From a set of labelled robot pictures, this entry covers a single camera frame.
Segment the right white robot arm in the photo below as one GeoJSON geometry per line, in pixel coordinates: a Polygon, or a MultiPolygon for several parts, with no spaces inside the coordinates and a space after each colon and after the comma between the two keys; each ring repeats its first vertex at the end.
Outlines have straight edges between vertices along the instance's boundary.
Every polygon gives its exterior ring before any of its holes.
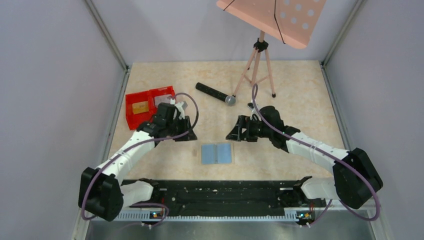
{"type": "Polygon", "coordinates": [[[331,177],[307,177],[300,189],[307,199],[339,200],[351,209],[359,209],[375,199],[383,181],[368,154],[360,149],[346,150],[315,140],[300,129],[284,124],[273,106],[239,115],[226,136],[229,141],[254,143],[259,138],[289,154],[308,159],[331,174],[331,177]]]}

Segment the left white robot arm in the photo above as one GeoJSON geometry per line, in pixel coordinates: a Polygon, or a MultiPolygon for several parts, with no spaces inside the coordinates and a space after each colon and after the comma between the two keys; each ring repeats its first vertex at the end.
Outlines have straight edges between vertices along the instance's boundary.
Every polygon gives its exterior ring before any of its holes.
{"type": "Polygon", "coordinates": [[[150,121],[142,122],[112,157],[96,168],[86,168],[80,178],[78,206],[106,221],[114,220],[122,208],[149,201],[154,184],[137,180],[123,184],[136,163],[161,141],[195,141],[186,102],[160,103],[150,121]]]}

